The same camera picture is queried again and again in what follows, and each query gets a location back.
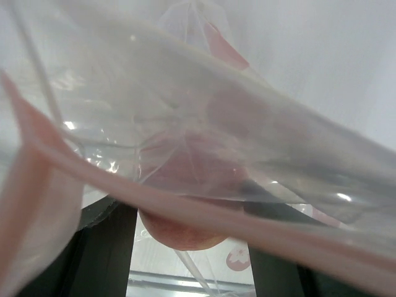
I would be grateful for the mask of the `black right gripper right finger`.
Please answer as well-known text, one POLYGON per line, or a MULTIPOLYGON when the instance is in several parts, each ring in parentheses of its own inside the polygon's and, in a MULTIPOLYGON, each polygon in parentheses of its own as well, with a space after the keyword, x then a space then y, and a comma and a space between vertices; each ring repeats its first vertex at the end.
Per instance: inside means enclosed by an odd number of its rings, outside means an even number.
POLYGON ((373 294, 249 245, 256 295, 260 297, 365 297, 373 294))

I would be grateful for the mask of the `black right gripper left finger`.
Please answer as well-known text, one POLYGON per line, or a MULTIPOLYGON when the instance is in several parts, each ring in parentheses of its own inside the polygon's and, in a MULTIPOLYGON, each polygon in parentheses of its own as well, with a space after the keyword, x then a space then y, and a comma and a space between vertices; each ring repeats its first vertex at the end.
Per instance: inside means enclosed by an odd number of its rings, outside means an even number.
POLYGON ((82 210, 79 229, 58 258, 19 296, 125 296, 137 209, 100 199, 82 210))

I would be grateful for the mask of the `red fake strawberry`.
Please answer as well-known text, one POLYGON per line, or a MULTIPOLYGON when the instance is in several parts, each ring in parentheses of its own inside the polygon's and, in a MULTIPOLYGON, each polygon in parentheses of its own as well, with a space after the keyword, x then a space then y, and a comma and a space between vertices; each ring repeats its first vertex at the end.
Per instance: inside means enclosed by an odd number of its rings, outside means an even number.
MULTIPOLYGON (((248 178, 247 170, 221 134, 201 121, 158 132, 140 150, 139 179, 148 186, 187 199, 240 211, 235 201, 248 178)), ((159 243, 179 251, 201 251, 227 239, 152 213, 139 212, 143 225, 159 243)))

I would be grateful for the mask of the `clear zip top bag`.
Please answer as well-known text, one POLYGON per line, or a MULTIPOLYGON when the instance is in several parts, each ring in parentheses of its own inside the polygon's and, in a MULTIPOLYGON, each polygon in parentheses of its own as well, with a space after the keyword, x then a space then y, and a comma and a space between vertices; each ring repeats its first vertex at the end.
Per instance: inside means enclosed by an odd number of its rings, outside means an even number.
POLYGON ((2 1, 2 296, 92 194, 394 296, 395 2, 2 1))

